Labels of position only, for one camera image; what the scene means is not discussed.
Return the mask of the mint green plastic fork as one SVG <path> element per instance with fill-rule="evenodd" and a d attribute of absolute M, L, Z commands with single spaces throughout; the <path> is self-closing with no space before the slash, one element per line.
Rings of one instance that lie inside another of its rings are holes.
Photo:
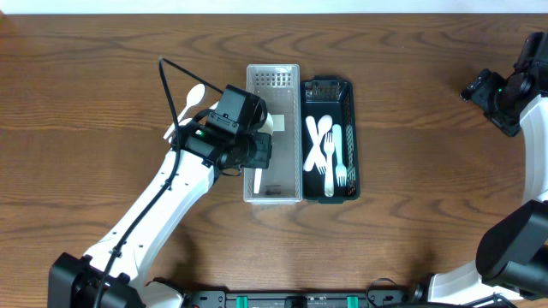
<path fill-rule="evenodd" d="M 339 124 L 335 124 L 332 127 L 333 139 L 335 143 L 337 164 L 335 167 L 335 174 L 337 178 L 337 185 L 339 187 L 345 187 L 347 185 L 348 171 L 343 163 L 343 134 L 342 128 Z"/>

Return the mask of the pink-white plastic spoon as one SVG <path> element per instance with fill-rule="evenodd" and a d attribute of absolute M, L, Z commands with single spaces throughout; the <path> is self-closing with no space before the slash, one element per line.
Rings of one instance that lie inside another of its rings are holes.
<path fill-rule="evenodd" d="M 322 138 L 332 127 L 332 117 L 330 115 L 323 115 L 319 121 L 315 121 L 315 118 L 309 115 L 305 119 L 305 123 L 309 136 L 313 142 L 313 147 L 305 159 L 303 170 L 310 172 L 313 169 L 313 166 L 316 166 L 319 173 L 324 175 L 327 162 L 321 151 L 320 145 Z"/>

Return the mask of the white plastic spoon top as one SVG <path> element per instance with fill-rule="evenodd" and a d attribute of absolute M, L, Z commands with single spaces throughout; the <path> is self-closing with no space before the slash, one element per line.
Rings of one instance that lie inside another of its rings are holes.
<path fill-rule="evenodd" d="M 179 122 L 184 119 L 183 117 L 185 116 L 186 112 L 191 107 L 194 107 L 195 105 L 199 104 L 202 101 L 202 99 L 205 96 L 205 93 L 206 93 L 206 87 L 205 87 L 204 84 L 198 84 L 198 85 L 194 86 L 188 92 L 187 102 L 186 102 L 185 108 L 183 109 L 183 111 L 177 117 Z"/>

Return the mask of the cream plastic fork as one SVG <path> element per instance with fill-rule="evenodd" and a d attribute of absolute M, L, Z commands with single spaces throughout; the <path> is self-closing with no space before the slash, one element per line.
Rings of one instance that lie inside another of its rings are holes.
<path fill-rule="evenodd" d="M 324 192 L 325 196 L 330 198 L 334 195 L 334 172 L 333 172 L 333 154 L 335 152 L 335 143 L 332 133 L 325 135 L 324 152 L 326 157 L 326 171 L 325 171 L 325 184 Z"/>

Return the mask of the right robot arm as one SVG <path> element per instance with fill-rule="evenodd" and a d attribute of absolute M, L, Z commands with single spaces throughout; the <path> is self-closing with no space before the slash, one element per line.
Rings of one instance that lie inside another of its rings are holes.
<path fill-rule="evenodd" d="M 547 295 L 547 69 L 519 68 L 501 80 L 489 70 L 464 92 L 504 132 L 522 131 L 525 186 L 521 206 L 482 237 L 475 260 L 426 284 L 425 302 L 479 304 Z"/>

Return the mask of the white plastic spoon bottom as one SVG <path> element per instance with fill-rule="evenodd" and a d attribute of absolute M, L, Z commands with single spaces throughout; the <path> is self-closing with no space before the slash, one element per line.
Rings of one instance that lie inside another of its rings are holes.
<path fill-rule="evenodd" d="M 262 128 L 259 129 L 259 133 L 268 133 L 269 135 L 273 134 L 273 118 L 270 113 L 267 114 L 265 124 L 262 126 Z M 260 183 L 262 179 L 262 172 L 263 169 L 255 169 L 254 173 L 254 182 L 253 182 L 253 192 L 259 193 L 260 190 Z"/>

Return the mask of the white plastic spoon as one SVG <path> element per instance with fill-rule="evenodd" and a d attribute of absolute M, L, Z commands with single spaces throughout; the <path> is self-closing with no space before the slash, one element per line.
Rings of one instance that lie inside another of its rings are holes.
<path fill-rule="evenodd" d="M 210 109 L 210 110 L 216 109 L 218 103 L 219 103 L 219 102 L 217 101 L 217 102 L 216 102 L 214 105 L 212 105 L 209 109 Z M 186 118 L 186 119 L 181 120 L 181 121 L 179 122 L 179 127 L 185 126 L 185 125 L 188 124 L 191 120 L 192 120 L 192 118 Z M 172 139 L 173 139 L 172 135 L 173 135 L 173 134 L 171 134 L 171 136 L 169 136 L 169 138 L 167 138 L 167 140 L 168 140 L 169 143 L 172 142 Z"/>
<path fill-rule="evenodd" d="M 259 133 L 268 133 L 269 135 L 273 134 L 273 118 L 270 113 L 267 114 L 265 124 L 262 126 L 262 128 L 259 129 Z M 259 193 L 260 190 L 260 183 L 262 179 L 262 172 L 263 169 L 255 169 L 254 173 L 254 182 L 253 182 L 253 192 Z"/>
<path fill-rule="evenodd" d="M 198 84 L 198 85 L 194 86 L 188 92 L 187 102 L 186 102 L 185 108 L 183 109 L 183 111 L 177 117 L 179 122 L 184 119 L 183 117 L 185 116 L 186 112 L 191 107 L 194 107 L 195 105 L 199 104 L 202 101 L 202 99 L 205 96 L 205 93 L 206 93 L 206 87 L 205 87 L 204 84 Z"/>

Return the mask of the pink-white plastic fork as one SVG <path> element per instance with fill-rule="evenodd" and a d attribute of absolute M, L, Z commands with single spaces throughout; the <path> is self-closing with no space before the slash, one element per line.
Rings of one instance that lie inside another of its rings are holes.
<path fill-rule="evenodd" d="M 313 116 L 309 115 L 306 117 L 305 123 L 313 146 L 305 159 L 303 169 L 306 172 L 309 172 L 313 169 L 313 166 L 316 166 L 318 172 L 321 175 L 324 175 L 326 171 L 326 161 L 319 148 L 320 141 L 316 121 Z"/>

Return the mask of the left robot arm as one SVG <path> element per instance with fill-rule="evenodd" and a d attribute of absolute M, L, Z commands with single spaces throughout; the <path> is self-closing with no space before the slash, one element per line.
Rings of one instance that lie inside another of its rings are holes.
<path fill-rule="evenodd" d="M 214 169 L 188 151 L 169 151 L 146 190 L 82 258 L 62 254 L 51 266 L 49 307 L 184 307 L 186 294 L 146 276 L 166 240 L 214 183 Z"/>

